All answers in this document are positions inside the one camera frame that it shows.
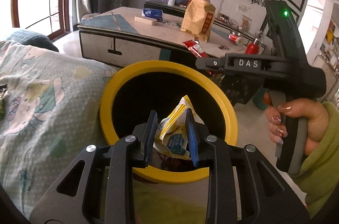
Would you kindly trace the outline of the green sleeve forearm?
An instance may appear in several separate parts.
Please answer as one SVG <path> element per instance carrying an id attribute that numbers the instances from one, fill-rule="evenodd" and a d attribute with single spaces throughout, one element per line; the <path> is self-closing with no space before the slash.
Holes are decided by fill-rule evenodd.
<path id="1" fill-rule="evenodd" d="M 323 103 L 329 113 L 329 124 L 316 149 L 304 160 L 293 182 L 306 193 L 310 217 L 324 206 L 338 184 L 338 110 L 331 102 Z"/>

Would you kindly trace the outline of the person's right hand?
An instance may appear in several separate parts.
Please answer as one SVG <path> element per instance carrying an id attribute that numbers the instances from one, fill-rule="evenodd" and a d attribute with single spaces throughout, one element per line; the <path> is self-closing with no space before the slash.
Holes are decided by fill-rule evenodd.
<path id="1" fill-rule="evenodd" d="M 264 94 L 263 102 L 268 105 L 265 116 L 268 120 L 270 140 L 275 144 L 283 144 L 283 139 L 288 136 L 288 129 L 282 123 L 282 116 L 308 119 L 304 154 L 309 156 L 321 142 L 329 125 L 329 113 L 325 107 L 317 101 L 299 98 L 275 108 L 269 93 Z"/>

